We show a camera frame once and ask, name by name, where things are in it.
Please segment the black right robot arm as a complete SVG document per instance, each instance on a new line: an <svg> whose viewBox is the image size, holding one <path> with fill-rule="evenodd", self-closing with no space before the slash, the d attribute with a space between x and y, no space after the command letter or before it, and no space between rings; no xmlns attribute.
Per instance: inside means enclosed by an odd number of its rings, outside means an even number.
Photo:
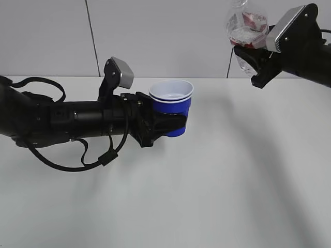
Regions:
<svg viewBox="0 0 331 248"><path fill-rule="evenodd" d="M330 87L330 45L322 37L323 32L329 33L330 30L320 29L314 23L304 45L292 47L286 53L240 45L234 46L234 53L253 68L250 80L254 87L264 88L281 72Z"/></svg>

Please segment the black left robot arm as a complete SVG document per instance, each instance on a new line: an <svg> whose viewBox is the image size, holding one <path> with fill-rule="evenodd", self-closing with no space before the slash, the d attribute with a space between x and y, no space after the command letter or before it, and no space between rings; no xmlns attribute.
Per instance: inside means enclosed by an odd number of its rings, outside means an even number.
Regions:
<svg viewBox="0 0 331 248"><path fill-rule="evenodd" d="M152 98L142 92L110 94L107 102L54 101L51 97L16 89L30 82L47 83L64 91L50 79L28 77L18 83L1 76L1 134L19 147L23 139L37 148L66 143L70 139L120 135L128 131L141 147L186 126L180 111L167 113L153 108Z"/></svg>

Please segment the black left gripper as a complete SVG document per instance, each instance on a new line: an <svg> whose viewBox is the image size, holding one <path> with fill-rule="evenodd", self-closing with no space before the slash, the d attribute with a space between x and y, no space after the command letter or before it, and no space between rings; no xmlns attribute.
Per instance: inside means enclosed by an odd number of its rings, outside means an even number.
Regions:
<svg viewBox="0 0 331 248"><path fill-rule="evenodd" d="M185 133L187 116L161 113L162 103L152 95L137 91L122 93L121 98L128 110L129 134L142 148L153 147L159 137L178 137Z"/></svg>

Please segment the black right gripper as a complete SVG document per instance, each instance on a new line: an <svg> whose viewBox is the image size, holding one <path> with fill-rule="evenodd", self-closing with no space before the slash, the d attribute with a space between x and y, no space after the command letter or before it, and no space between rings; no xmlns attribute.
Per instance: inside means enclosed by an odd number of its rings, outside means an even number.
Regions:
<svg viewBox="0 0 331 248"><path fill-rule="evenodd" d="M275 25L268 27L269 34ZM284 71L285 67L292 60L291 53L271 52L266 49L254 49L236 45L234 53L250 67L253 68L254 73L251 78L252 85L259 89L264 88L271 80L278 74Z"/></svg>

